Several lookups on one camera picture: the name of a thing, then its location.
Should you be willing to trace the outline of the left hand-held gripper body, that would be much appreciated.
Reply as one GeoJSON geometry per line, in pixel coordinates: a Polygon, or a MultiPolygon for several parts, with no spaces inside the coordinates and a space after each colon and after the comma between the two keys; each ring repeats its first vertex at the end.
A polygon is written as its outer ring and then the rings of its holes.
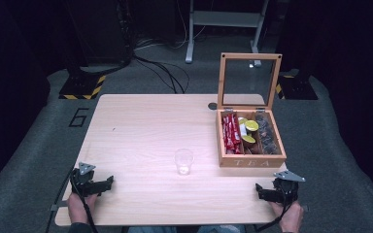
{"type": "Polygon", "coordinates": [[[73,193],[87,197],[90,195],[91,190],[103,189],[101,187],[101,182],[95,183],[93,181],[94,168],[94,165],[80,162],[79,166],[73,169],[70,176],[73,193]]]}

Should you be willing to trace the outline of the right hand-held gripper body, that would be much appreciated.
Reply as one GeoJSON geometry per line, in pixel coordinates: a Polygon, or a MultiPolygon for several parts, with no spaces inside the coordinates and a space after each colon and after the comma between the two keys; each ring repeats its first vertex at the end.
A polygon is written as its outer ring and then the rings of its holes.
{"type": "Polygon", "coordinates": [[[272,201],[282,203],[285,206],[296,201],[298,199],[299,184],[304,183],[306,179],[289,170],[275,173],[274,176],[276,179],[273,181],[275,190],[272,201]]]}

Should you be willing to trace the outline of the person's left hand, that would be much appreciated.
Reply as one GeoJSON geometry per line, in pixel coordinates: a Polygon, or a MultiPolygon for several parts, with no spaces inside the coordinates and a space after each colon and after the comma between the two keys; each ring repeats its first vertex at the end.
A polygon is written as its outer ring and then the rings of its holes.
{"type": "MultiPolygon", "coordinates": [[[[97,199],[96,194],[92,194],[85,198],[85,203],[88,205],[89,210],[93,212],[95,202],[97,199]]],[[[71,193],[66,201],[68,206],[68,214],[72,223],[86,223],[89,224],[88,216],[85,211],[84,203],[77,193],[71,193]]]]}

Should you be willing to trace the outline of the person's right hand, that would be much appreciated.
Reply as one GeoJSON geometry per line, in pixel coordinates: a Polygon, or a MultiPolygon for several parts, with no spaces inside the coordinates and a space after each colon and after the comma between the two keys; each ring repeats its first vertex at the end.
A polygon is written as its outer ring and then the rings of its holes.
{"type": "Polygon", "coordinates": [[[304,209],[298,201],[293,202],[279,222],[282,232],[299,233],[303,216],[304,209]]]}

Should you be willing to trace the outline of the wooden box with glass lid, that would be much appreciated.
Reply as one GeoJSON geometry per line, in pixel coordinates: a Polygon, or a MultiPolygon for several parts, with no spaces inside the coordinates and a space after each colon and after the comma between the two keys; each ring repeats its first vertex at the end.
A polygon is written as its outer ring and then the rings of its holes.
{"type": "Polygon", "coordinates": [[[272,107],[282,57],[277,53],[224,52],[220,56],[220,78],[216,109],[219,162],[221,167],[279,168],[287,156],[273,116],[272,107]],[[241,154],[227,154],[222,132],[222,118],[235,114],[237,118],[255,120],[265,114],[272,123],[280,154],[263,154],[258,132],[239,125],[242,136],[255,138],[254,144],[243,142],[241,154]]]}

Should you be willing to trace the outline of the dark brown packets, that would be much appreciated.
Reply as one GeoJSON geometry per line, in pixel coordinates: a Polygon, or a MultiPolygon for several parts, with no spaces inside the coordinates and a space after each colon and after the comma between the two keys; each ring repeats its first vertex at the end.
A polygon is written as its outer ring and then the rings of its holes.
{"type": "Polygon", "coordinates": [[[254,117],[258,124],[258,137],[261,143],[263,154],[280,154],[276,136],[272,127],[272,123],[265,114],[258,114],[254,117]]]}

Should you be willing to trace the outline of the row of red stick packets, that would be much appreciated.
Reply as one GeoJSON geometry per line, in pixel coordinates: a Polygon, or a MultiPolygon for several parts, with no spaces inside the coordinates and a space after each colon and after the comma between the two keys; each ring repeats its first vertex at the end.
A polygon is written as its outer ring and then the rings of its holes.
{"type": "Polygon", "coordinates": [[[241,134],[238,118],[235,114],[227,114],[222,118],[223,142],[227,154],[241,154],[241,134]]]}

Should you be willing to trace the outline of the person's legs in jeans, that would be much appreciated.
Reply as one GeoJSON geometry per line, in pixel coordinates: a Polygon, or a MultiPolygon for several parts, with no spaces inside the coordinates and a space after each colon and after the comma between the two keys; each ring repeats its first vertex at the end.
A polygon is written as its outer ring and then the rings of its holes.
{"type": "Polygon", "coordinates": [[[243,224],[202,226],[132,226],[127,233],[246,233],[243,224]]]}

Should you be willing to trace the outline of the clear plastic cup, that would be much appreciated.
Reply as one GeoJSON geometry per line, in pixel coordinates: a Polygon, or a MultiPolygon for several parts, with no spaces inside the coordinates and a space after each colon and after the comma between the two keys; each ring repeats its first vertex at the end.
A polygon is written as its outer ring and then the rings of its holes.
{"type": "Polygon", "coordinates": [[[174,162],[179,175],[186,176],[190,174],[191,166],[194,162],[194,155],[191,150],[179,149],[175,152],[174,162]]]}

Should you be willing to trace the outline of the black stand base striped tape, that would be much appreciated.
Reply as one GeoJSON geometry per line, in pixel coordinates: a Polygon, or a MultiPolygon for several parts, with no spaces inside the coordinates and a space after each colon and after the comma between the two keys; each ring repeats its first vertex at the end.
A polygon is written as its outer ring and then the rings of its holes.
{"type": "Polygon", "coordinates": [[[318,96],[309,82],[310,74],[304,71],[281,72],[276,91],[280,99],[317,100],[318,96]]]}
{"type": "Polygon", "coordinates": [[[68,74],[68,79],[59,91],[59,99],[94,99],[106,79],[102,72],[87,72],[81,68],[68,69],[68,74]]]}

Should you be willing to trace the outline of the dark cabinet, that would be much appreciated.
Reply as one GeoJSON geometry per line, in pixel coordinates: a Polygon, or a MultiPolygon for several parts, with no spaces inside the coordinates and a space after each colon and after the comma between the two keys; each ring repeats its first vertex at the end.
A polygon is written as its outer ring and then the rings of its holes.
{"type": "Polygon", "coordinates": [[[66,0],[65,4],[88,64],[124,67],[130,62],[127,0],[66,0]]]}

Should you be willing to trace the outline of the white metal stand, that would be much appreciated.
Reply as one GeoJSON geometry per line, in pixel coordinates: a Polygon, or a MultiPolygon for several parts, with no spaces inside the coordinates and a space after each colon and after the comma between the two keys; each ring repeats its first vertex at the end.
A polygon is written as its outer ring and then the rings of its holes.
{"type": "Polygon", "coordinates": [[[185,63],[193,61],[194,52],[194,26],[227,26],[254,28],[254,38],[250,41],[252,53],[259,53],[258,42],[261,30],[266,17],[269,0],[262,0],[262,8],[259,13],[238,13],[238,12],[214,12],[197,11],[194,9],[194,0],[189,0],[189,21],[188,21],[188,44],[186,49],[185,63]]]}

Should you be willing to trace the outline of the metal table edge bracket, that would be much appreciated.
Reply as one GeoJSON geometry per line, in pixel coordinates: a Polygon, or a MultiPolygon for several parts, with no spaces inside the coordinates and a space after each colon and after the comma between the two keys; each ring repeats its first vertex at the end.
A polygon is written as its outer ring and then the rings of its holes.
{"type": "Polygon", "coordinates": [[[51,212],[57,212],[59,208],[63,208],[63,207],[66,207],[66,206],[67,206],[67,203],[64,200],[62,200],[60,202],[51,204],[50,211],[51,212]]]}

